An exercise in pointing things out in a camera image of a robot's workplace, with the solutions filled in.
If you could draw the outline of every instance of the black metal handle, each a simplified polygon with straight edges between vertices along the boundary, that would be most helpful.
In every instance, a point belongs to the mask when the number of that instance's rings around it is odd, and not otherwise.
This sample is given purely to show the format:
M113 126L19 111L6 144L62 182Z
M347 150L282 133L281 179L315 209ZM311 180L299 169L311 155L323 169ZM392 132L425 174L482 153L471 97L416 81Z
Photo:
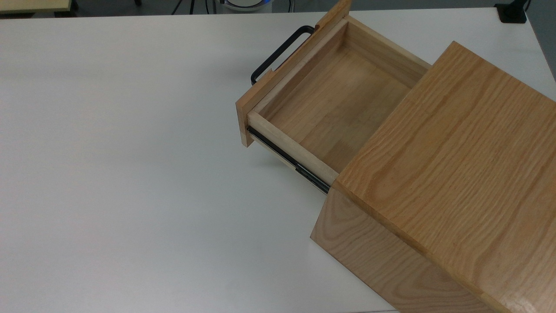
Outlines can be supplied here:
M304 33L308 33L312 35L315 32L315 28L313 26L305 25L299 27L291 36L288 38L273 54L269 56L262 64L259 66L251 75L251 84L254 85L257 82L257 78L261 76L261 74L272 65L274 61L282 54L288 47L294 43L299 36L303 35Z

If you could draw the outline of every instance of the wooden box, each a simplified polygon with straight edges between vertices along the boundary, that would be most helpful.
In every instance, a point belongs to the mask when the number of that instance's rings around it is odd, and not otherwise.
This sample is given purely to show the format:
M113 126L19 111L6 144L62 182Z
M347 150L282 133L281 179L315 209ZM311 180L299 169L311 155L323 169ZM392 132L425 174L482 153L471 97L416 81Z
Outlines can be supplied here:
M349 7L236 103L243 143L327 193L311 238L400 312L556 312L556 103Z

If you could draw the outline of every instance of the black cable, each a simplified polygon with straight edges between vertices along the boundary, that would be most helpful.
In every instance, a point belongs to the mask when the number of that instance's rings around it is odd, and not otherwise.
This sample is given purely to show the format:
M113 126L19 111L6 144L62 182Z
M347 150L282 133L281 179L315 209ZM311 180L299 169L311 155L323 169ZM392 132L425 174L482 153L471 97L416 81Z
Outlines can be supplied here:
M172 14L170 14L170 15L173 15L174 13L176 13L177 8L180 6L181 2L182 2L182 0L178 1L177 5L176 5L176 8L174 8L174 11L172 11Z

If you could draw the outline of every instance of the gray floor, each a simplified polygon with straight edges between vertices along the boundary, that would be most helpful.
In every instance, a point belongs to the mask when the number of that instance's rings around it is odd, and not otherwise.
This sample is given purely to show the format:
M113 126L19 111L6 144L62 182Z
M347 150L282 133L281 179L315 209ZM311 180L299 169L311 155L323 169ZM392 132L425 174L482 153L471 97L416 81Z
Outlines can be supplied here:
M296 12L328 11L337 0L295 0ZM135 6L133 0L77 0L78 16L132 16L168 15L176 7L178 0L143 0L143 5ZM352 10L418 9L418 8L459 8L492 7L495 3L509 3L510 0L353 0ZM188 14L191 0L183 0L176 14ZM212 13L212 0L208 0ZM288 0L274 0L273 12L287 12ZM194 14L206 14L205 1L196 0ZM527 11L529 20L537 34L548 65L556 76L556 0L532 0ZM52 17L51 13L38 13L33 18Z

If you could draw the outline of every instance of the white table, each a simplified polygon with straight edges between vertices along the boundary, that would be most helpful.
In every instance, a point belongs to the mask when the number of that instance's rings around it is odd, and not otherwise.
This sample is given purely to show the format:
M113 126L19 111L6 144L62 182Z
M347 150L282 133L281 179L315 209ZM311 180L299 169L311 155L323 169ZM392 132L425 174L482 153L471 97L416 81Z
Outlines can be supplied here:
M309 239L325 196L240 143L251 72L322 15L0 21L0 311L392 310ZM556 99L530 24L493 8L352 15Z

